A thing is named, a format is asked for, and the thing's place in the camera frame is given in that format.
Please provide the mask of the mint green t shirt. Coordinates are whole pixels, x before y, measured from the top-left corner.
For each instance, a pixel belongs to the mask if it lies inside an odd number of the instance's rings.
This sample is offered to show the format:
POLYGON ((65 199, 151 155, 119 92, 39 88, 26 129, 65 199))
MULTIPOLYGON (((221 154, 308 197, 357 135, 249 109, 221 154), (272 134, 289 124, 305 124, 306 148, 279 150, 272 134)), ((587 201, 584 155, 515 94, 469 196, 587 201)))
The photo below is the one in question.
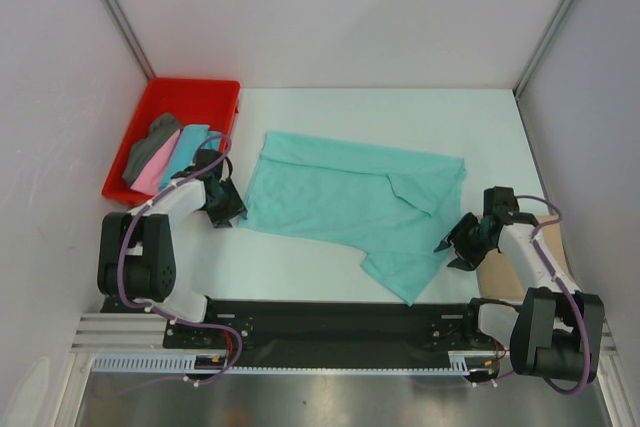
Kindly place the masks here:
POLYGON ((465 177, 459 157, 272 131, 239 224, 360 250, 362 269, 412 305, 441 267, 465 177))

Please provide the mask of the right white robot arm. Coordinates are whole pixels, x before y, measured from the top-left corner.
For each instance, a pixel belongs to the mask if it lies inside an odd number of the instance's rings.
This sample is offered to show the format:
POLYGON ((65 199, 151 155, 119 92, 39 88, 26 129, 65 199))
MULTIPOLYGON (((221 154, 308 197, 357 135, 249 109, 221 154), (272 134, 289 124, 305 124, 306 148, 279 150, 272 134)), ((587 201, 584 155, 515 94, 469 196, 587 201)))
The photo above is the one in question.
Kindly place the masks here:
POLYGON ((452 250, 449 267, 472 272, 496 251, 511 263, 526 292, 522 302, 474 299, 474 315, 461 323, 463 340, 473 348, 491 341, 507 347, 517 375, 543 379, 562 395, 577 395, 597 374, 605 308, 583 292, 547 247, 541 222, 521 210, 510 187, 483 194, 483 213, 465 214, 437 246, 452 250))

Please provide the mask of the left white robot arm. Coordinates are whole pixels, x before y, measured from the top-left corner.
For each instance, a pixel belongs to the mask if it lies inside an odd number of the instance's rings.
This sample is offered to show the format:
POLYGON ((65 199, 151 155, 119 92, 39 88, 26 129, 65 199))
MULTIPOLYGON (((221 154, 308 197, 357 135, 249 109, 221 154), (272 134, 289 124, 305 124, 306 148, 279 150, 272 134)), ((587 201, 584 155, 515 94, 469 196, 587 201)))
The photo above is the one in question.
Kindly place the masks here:
POLYGON ((221 323, 206 313, 207 296, 178 280, 173 230, 190 215, 203 212, 215 229, 229 228, 247 208, 233 181, 227 154, 200 149, 168 186, 127 212, 107 214, 101 226, 97 286, 106 297, 130 309, 157 311, 186 321, 197 345, 214 344, 221 323))

